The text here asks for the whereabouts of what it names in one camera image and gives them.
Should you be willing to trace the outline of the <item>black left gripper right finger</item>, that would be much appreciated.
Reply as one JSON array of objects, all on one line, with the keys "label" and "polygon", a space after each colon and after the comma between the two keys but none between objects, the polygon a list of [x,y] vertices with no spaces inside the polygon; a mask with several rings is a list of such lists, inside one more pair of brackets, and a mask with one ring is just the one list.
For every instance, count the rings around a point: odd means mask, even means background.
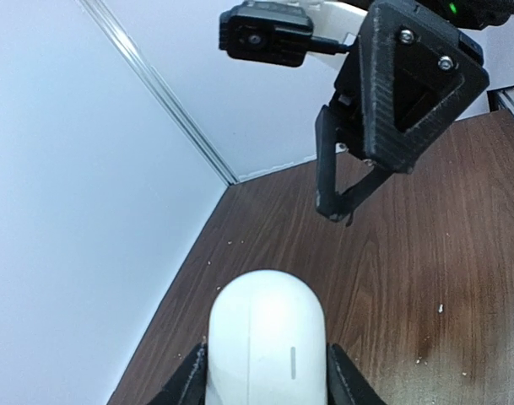
[{"label": "black left gripper right finger", "polygon": [[327,345],[328,403],[335,405],[386,405],[342,347]]}]

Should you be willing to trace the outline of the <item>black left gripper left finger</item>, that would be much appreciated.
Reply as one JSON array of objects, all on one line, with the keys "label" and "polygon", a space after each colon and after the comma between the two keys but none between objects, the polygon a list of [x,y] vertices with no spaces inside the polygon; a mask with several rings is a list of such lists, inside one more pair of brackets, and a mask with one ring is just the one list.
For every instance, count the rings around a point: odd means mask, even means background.
[{"label": "black left gripper left finger", "polygon": [[203,404],[208,345],[197,343],[187,354],[137,350],[109,404]]}]

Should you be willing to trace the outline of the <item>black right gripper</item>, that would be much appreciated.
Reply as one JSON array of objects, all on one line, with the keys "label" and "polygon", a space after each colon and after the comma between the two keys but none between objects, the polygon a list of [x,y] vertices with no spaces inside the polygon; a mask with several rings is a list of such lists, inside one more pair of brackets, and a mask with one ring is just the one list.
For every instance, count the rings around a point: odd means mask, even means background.
[{"label": "black right gripper", "polygon": [[[415,1],[373,2],[315,122],[317,212],[350,226],[354,211],[394,173],[412,170],[488,85],[483,50],[468,35]],[[338,142],[380,167],[343,193]]]}]

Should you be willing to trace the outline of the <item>white oval charging case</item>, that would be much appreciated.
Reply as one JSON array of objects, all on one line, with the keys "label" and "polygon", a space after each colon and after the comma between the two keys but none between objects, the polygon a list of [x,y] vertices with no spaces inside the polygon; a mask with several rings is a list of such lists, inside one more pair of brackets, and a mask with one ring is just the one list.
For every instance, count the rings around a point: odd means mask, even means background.
[{"label": "white oval charging case", "polygon": [[222,288],[208,320],[205,402],[328,402],[325,316],[303,281],[257,270]]}]

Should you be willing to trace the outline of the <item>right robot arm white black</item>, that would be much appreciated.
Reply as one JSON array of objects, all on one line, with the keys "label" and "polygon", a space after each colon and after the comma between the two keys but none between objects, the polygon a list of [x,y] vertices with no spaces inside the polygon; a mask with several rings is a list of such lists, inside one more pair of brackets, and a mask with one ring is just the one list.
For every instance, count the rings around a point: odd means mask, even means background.
[{"label": "right robot arm white black", "polygon": [[468,32],[514,1],[375,1],[315,123],[317,212],[338,222],[419,157],[488,88]]}]

